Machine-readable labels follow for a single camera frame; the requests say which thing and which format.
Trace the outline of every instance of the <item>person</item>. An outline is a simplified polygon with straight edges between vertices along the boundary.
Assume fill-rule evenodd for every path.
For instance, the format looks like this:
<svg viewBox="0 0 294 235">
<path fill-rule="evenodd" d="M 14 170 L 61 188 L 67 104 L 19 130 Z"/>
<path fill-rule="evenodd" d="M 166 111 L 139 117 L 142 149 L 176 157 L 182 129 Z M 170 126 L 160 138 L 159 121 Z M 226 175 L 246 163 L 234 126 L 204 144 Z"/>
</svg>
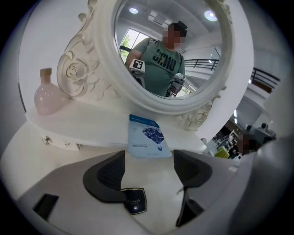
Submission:
<svg viewBox="0 0 294 235">
<path fill-rule="evenodd" d="M 164 31 L 162 41 L 146 38 L 129 53 L 126 66 L 134 59 L 145 62 L 145 88 L 160 96 L 165 96 L 171 79 L 177 73 L 185 75 L 185 61 L 176 51 L 187 35 L 187 27 L 182 22 L 172 23 Z"/>
</svg>

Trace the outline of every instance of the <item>ceiling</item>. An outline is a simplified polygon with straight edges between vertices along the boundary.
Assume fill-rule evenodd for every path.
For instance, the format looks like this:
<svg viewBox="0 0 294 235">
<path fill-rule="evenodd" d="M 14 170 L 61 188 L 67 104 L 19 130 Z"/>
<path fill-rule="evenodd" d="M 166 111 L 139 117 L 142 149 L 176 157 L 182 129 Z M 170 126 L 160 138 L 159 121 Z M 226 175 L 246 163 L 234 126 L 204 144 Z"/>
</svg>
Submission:
<svg viewBox="0 0 294 235">
<path fill-rule="evenodd" d="M 136 8 L 138 14 L 131 14 L 129 9 Z M 204 0 L 129 0 L 123 7 L 119 19 L 138 23 L 152 31 L 162 34 L 164 28 L 148 20 L 151 11 L 155 11 L 171 20 L 182 21 L 188 27 L 186 44 L 204 34 L 220 31 L 218 21 L 212 22 L 204 17 L 210 10 Z"/>
</svg>

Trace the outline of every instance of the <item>white mirror frame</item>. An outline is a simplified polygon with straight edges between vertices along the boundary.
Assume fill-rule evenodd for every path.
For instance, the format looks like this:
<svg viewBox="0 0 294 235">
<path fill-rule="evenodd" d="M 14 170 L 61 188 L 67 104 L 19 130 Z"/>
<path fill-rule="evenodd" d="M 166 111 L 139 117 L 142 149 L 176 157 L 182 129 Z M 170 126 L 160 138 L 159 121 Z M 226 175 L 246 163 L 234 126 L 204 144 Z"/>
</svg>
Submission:
<svg viewBox="0 0 294 235">
<path fill-rule="evenodd" d="M 141 87 L 130 75 L 119 56 L 115 40 L 115 23 L 124 0 L 98 0 L 93 16 L 93 41 L 100 63 L 116 90 L 131 101 L 150 111 L 161 114 L 183 114 L 196 110 L 212 100 L 225 86 L 234 55 L 235 37 L 229 7 L 224 0 L 206 0 L 218 17 L 222 34 L 222 56 L 208 82 L 197 93 L 185 99 L 164 99 Z"/>
</svg>

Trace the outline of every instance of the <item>railing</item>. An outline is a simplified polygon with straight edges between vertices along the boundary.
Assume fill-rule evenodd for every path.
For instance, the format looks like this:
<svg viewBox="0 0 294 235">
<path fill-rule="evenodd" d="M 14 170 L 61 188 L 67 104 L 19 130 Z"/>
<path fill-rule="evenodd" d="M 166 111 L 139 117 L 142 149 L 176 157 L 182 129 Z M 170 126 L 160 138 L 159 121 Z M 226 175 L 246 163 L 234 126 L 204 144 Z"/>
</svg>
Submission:
<svg viewBox="0 0 294 235">
<path fill-rule="evenodd" d="M 215 70 L 218 64 L 219 60 L 215 59 L 185 60 L 185 67 L 206 68 L 209 70 Z"/>
<path fill-rule="evenodd" d="M 262 88 L 263 90 L 271 93 L 273 89 L 278 85 L 280 79 L 261 70 L 253 68 L 251 74 L 251 83 Z"/>
<path fill-rule="evenodd" d="M 219 60 L 216 59 L 194 59 L 194 60 L 185 60 L 185 67 L 192 68 L 204 68 L 210 71 L 215 70 L 218 66 Z M 271 93 L 272 90 L 278 85 L 280 79 L 259 69 L 253 68 L 251 74 L 251 83 L 260 87 L 268 93 Z"/>
</svg>

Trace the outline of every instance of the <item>bottle cap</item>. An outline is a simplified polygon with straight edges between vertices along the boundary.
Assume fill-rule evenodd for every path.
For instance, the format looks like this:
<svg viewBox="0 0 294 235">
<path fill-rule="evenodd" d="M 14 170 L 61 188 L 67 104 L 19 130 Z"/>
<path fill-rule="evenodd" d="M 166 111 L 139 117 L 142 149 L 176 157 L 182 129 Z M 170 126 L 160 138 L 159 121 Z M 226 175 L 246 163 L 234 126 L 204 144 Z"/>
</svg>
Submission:
<svg viewBox="0 0 294 235">
<path fill-rule="evenodd" d="M 52 68 L 43 68 L 40 70 L 40 77 L 51 75 Z"/>
</svg>

